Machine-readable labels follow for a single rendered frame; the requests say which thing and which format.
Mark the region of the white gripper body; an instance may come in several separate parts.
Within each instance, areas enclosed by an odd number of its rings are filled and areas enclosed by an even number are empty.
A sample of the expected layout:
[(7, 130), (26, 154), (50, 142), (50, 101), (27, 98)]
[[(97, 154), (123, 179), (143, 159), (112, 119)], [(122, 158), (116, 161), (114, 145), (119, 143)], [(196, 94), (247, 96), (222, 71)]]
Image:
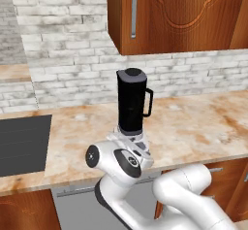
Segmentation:
[(121, 147), (129, 150), (141, 149), (142, 151), (149, 151), (149, 143), (144, 132), (138, 135), (125, 135), (116, 126), (112, 132), (109, 132), (107, 139), (116, 141)]

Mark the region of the black blender jar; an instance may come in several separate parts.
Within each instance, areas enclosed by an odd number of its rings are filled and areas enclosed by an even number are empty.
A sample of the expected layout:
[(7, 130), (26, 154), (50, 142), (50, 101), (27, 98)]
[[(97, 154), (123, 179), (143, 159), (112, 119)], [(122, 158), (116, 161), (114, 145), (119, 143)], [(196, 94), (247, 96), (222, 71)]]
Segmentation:
[(153, 91), (146, 85), (147, 79), (124, 82), (117, 76), (118, 127), (125, 135), (140, 134), (143, 119), (151, 116)]

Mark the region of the black blender lid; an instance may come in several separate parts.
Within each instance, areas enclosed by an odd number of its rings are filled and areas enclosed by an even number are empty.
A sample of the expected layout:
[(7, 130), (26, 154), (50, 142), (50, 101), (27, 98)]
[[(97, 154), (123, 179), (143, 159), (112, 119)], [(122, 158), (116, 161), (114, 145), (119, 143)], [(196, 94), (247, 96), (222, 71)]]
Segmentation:
[(147, 79), (146, 74), (139, 68), (118, 70), (116, 74), (124, 82), (143, 82)]

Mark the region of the wooden drawer front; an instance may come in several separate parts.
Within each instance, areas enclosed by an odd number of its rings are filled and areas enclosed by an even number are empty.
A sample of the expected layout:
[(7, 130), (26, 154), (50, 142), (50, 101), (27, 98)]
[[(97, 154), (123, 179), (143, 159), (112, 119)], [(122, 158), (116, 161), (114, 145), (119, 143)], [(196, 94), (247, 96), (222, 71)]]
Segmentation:
[(202, 193), (212, 197), (233, 222), (248, 220), (248, 157), (205, 163), (207, 168), (223, 171), (211, 173), (212, 183)]

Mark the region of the black hob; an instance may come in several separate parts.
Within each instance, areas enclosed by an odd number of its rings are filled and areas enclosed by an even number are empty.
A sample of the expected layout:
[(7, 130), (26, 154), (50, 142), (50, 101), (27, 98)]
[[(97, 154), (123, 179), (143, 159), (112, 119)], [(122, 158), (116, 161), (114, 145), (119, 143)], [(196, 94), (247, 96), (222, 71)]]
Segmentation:
[(52, 115), (0, 119), (0, 178), (42, 172)]

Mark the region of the wooden base cupboard door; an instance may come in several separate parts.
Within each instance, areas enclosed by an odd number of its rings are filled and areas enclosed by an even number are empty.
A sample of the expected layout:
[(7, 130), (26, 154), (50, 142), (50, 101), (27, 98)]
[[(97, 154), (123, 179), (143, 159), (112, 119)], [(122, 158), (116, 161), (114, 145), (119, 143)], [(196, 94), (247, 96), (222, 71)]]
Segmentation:
[(61, 230), (51, 190), (0, 197), (0, 230)]

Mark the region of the wooden wall cupboard side panel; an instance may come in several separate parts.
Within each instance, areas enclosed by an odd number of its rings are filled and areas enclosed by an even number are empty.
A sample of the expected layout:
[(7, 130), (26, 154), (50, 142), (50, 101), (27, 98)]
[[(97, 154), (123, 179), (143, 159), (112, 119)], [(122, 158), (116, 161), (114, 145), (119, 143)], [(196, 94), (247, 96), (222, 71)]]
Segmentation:
[(122, 0), (108, 0), (108, 34), (120, 54), (123, 53)]

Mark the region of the wooden wall cupboard door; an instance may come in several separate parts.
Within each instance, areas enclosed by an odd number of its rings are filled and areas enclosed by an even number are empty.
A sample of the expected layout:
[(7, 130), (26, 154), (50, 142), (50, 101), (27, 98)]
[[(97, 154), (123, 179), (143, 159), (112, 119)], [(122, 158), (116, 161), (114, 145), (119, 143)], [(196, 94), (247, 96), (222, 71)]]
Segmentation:
[(132, 0), (122, 0), (123, 54), (233, 49), (243, 0), (138, 0), (131, 38)]

